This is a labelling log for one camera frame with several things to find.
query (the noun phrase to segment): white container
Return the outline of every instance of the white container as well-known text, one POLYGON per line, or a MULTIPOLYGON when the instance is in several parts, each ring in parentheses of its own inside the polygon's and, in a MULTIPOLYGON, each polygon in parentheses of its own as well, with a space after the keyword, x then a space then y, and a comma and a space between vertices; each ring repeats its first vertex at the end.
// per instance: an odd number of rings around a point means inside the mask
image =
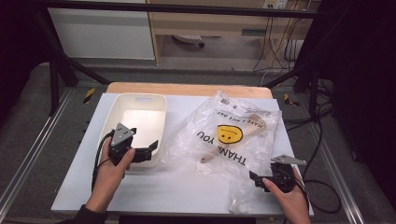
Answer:
POLYGON ((136 128, 133 148, 148 147, 158 140, 158 147, 152 151, 151 161, 132 163, 131 167, 153 167, 160 161, 161 142, 166 118, 166 98, 159 94, 120 94, 108 113, 100 141, 120 122, 125 127, 136 128))

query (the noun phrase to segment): human hand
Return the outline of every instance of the human hand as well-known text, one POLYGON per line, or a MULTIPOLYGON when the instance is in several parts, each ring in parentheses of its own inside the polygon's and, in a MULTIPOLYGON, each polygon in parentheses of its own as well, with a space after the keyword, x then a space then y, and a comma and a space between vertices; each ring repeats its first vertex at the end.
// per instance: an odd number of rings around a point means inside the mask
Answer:
POLYGON ((85 204, 85 207, 93 212, 104 213, 107 210, 125 174, 125 170, 134 158, 135 151, 131 148, 125 153, 120 163, 115 166, 108 159, 110 142, 111 137, 107 138, 103 145, 100 162, 105 162, 99 167, 91 197, 85 204))
MULTIPOLYGON (((293 172, 294 176, 303 183, 300 175, 294 167, 293 172)), ((277 201, 280 203, 282 211, 291 223, 311 223, 308 215, 308 208, 306 206, 306 199, 300 188, 294 186, 291 192, 284 193, 271 180, 264 178, 262 182, 275 195, 277 201)))

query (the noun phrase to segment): yellow smiley face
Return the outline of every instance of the yellow smiley face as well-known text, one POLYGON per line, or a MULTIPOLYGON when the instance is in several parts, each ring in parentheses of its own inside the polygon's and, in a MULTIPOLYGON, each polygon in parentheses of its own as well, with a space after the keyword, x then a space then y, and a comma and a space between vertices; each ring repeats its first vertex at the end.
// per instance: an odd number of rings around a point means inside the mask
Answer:
POLYGON ((232 144, 241 141, 243 133, 239 127, 233 125, 219 125, 218 137, 221 143, 232 144))

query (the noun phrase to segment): white table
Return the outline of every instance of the white table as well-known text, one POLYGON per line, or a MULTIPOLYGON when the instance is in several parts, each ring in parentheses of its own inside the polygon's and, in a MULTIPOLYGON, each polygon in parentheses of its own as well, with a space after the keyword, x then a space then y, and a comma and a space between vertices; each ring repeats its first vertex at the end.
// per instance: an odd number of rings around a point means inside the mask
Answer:
MULTIPOLYGON (((117 93, 105 93, 93 114, 90 126, 78 149, 52 211, 75 214, 91 195, 91 181, 96 146, 106 116, 117 93)), ((165 95, 167 114, 164 132, 170 132, 208 96, 165 95)), ((258 107, 278 110, 276 100, 243 98, 258 107)), ((278 128, 273 157, 286 154, 293 157, 283 121, 278 128)), ((198 175, 196 161, 189 159, 168 167, 156 167, 126 175, 107 211, 117 214, 148 216, 241 216, 231 214, 230 187, 220 175, 198 175)), ((271 193, 264 193, 254 204, 254 217, 279 216, 282 211, 271 193)))

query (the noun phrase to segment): sleeve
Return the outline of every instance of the sleeve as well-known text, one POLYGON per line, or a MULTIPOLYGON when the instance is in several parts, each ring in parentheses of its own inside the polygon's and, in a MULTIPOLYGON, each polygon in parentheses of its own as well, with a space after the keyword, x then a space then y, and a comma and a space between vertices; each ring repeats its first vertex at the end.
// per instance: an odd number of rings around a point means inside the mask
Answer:
POLYGON ((107 213, 93 212, 83 204, 76 214, 73 224, 105 224, 106 219, 107 213))

